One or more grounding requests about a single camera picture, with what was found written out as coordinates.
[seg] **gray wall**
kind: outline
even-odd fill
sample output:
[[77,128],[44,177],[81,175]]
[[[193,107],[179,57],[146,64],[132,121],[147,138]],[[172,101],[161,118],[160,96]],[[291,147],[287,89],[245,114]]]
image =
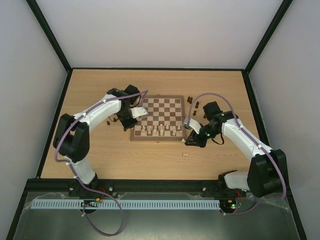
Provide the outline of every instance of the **gray wall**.
[[0,239],[34,178],[66,72],[25,0],[0,1]]
[[287,155],[308,239],[319,239],[320,1],[295,0],[250,74],[273,148]]
[[244,68],[282,0],[38,0],[72,67]]

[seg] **wooden table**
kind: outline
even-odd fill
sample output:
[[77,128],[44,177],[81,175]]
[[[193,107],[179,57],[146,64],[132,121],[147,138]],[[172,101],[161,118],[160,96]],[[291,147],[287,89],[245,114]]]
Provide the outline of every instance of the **wooden table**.
[[[81,112],[99,101],[109,89],[124,90],[129,84],[140,91],[149,90],[150,95],[184,95],[186,116],[190,106],[188,96],[221,94],[231,102],[244,125],[258,136],[240,71],[75,69],[60,115]],[[213,101],[218,102],[221,110],[229,110],[222,99],[204,96],[199,100],[196,116],[192,117],[207,124],[202,107]],[[54,152],[51,143],[41,177],[72,178],[69,167],[54,161]],[[205,148],[185,146],[181,142],[131,142],[130,131],[123,131],[120,122],[111,125],[103,122],[93,130],[89,161],[100,179],[213,180],[223,172],[249,168],[249,161],[226,137],[224,145],[208,140]]]

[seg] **robotic arm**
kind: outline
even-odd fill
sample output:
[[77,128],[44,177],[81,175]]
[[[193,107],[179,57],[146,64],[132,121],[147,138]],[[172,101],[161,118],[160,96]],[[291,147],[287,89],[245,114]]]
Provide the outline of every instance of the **robotic arm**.
[[250,161],[248,172],[230,171],[222,174],[227,188],[251,191],[258,198],[280,190],[281,177],[269,156],[277,164],[285,182],[288,182],[287,160],[283,151],[273,150],[261,142],[243,126],[238,116],[237,119],[234,118],[232,111],[221,111],[217,102],[208,103],[203,110],[209,124],[203,126],[192,118],[184,120],[184,127],[192,129],[185,145],[204,148],[208,139],[223,134],[231,139]]
[[58,151],[69,162],[68,164],[72,165],[72,169],[84,184],[90,184],[96,176],[88,159],[90,133],[98,124],[112,114],[117,114],[124,131],[137,124],[137,117],[143,117],[148,114],[144,107],[130,108],[130,105],[137,100],[139,93],[139,90],[132,85],[129,85],[123,91],[113,88],[98,103],[85,111],[73,116],[68,114],[61,116],[53,139],[55,148],[58,147],[59,142],[71,124],[83,116],[71,129],[74,134],[69,132],[66,135]]

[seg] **gray floor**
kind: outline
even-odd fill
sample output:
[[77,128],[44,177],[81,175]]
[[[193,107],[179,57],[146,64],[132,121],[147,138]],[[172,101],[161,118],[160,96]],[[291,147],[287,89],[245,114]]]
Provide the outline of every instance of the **gray floor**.
[[[146,198],[164,199],[148,194]],[[172,195],[175,199],[187,194]],[[252,201],[245,202],[247,207]],[[102,231],[119,227],[117,210],[97,210],[90,219]],[[17,240],[100,240],[78,210],[26,209],[20,219]],[[126,210],[125,228],[113,240],[298,240],[290,212],[270,204],[237,216],[223,216],[217,210]]]

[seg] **chessboard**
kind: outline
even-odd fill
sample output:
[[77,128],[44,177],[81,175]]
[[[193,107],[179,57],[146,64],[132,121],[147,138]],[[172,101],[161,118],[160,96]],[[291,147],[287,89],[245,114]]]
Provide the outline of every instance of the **chessboard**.
[[131,141],[182,141],[186,139],[184,96],[146,95],[142,107],[148,115],[131,129]]

